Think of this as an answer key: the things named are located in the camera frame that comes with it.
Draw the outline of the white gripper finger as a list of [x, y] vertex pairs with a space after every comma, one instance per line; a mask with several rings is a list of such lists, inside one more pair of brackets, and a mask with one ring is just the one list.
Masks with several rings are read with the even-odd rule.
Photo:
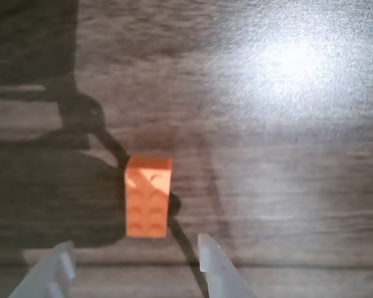
[[246, 280], [207, 233], [198, 234], [198, 254], [200, 271], [206, 274], [209, 297], [252, 297]]
[[9, 298], [68, 297], [76, 276], [75, 246], [66, 241], [53, 247], [29, 271]]

